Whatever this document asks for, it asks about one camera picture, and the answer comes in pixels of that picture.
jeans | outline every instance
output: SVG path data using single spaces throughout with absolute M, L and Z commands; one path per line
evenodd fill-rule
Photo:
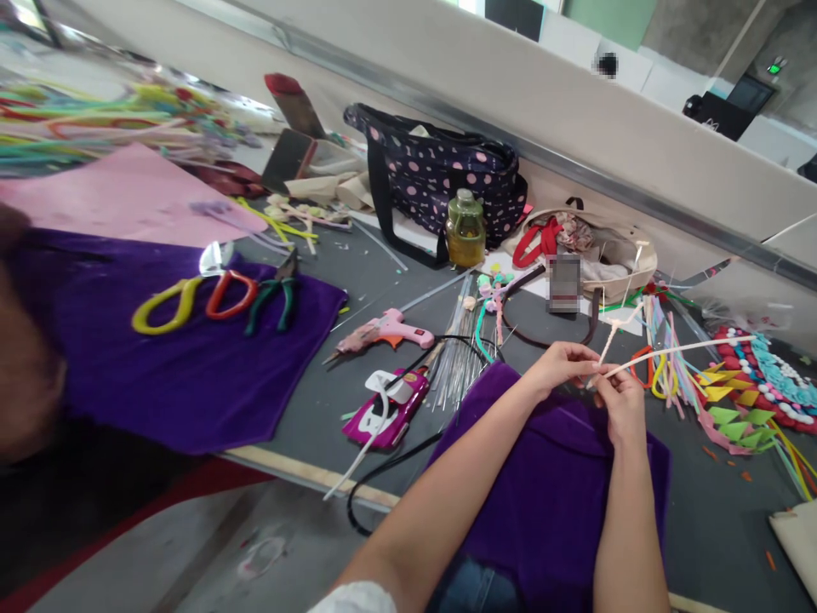
M 522 601 L 511 580 L 470 558 L 446 570 L 426 613 L 518 613 Z

hot glue gun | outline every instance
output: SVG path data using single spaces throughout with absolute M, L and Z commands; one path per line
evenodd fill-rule
M 345 353 L 360 352 L 379 341 L 386 341 L 395 349 L 403 339 L 417 343 L 422 349 L 428 349 L 434 344 L 434 335 L 431 332 L 422 328 L 408 326 L 403 323 L 404 319 L 403 314 L 397 309 L 389 309 L 383 313 L 383 317 L 372 319 L 367 324 L 363 324 L 343 341 L 339 342 L 335 352 L 326 358 L 323 364 L 328 364 Z

green-handled pliers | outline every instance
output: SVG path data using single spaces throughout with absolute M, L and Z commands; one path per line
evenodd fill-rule
M 286 332 L 289 329 L 289 319 L 292 311 L 295 309 L 295 292 L 294 287 L 298 283 L 295 274 L 298 272 L 298 250 L 293 249 L 289 257 L 284 263 L 278 267 L 275 273 L 275 278 L 261 281 L 258 284 L 258 295 L 255 302 L 249 308 L 249 321 L 247 328 L 244 330 L 244 336 L 252 336 L 257 329 L 258 317 L 261 308 L 271 299 L 278 290 L 283 288 L 283 313 L 278 319 L 278 332 Z

plastic bottle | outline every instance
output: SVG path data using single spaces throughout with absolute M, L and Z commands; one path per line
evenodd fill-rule
M 448 256 L 457 266 L 470 268 L 485 259 L 483 204 L 471 190 L 457 190 L 457 197 L 448 203 L 445 236 Z

white sleeve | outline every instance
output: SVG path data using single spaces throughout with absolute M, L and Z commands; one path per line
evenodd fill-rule
M 373 581 L 338 586 L 309 613 L 397 613 L 389 593 Z

